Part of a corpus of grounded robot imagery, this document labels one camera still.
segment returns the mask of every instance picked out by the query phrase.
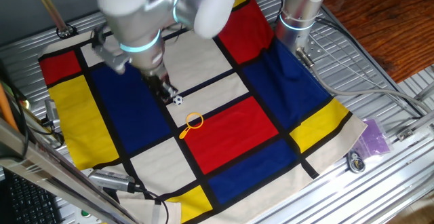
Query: red square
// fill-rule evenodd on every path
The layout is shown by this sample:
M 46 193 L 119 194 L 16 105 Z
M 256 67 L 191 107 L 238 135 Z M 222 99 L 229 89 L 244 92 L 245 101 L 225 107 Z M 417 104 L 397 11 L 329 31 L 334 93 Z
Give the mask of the red square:
M 276 134 L 260 105 L 249 97 L 190 130 L 185 141 L 207 174 Z
M 54 57 L 44 58 L 39 62 L 47 86 L 81 71 L 74 51 Z
M 238 64 L 259 56 L 270 46 L 274 32 L 255 0 L 231 13 L 226 26 L 218 34 Z

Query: small soccer ball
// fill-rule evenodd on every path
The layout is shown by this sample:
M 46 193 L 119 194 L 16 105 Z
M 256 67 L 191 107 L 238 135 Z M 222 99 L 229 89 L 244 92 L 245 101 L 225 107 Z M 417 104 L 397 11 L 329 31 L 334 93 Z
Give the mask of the small soccer ball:
M 181 104 L 182 104 L 182 97 L 179 96 L 179 95 L 176 95 L 176 96 L 174 97 L 174 104 L 175 104 L 175 105 L 181 105 Z

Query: purple cloth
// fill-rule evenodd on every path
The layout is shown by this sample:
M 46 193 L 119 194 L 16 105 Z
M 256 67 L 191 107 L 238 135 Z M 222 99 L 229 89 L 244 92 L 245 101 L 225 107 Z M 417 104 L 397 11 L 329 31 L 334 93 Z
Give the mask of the purple cloth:
M 362 159 L 366 159 L 373 155 L 382 155 L 390 152 L 386 138 L 378 127 L 375 119 L 364 120 L 368 127 L 361 134 L 359 140 L 355 143 L 355 149 Z

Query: wooden floor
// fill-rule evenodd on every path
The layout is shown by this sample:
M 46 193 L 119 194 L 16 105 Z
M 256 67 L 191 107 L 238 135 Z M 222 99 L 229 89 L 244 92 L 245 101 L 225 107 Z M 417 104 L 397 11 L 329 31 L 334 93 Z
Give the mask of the wooden floor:
M 387 224 L 434 224 L 434 191 L 403 209 Z
M 434 0 L 324 3 L 396 82 L 434 64 Z

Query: computer keyboard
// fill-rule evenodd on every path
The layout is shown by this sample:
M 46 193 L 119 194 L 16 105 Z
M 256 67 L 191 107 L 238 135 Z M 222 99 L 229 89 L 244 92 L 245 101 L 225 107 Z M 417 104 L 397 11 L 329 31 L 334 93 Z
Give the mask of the computer keyboard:
M 5 181 L 16 224 L 60 223 L 55 195 L 7 170 Z

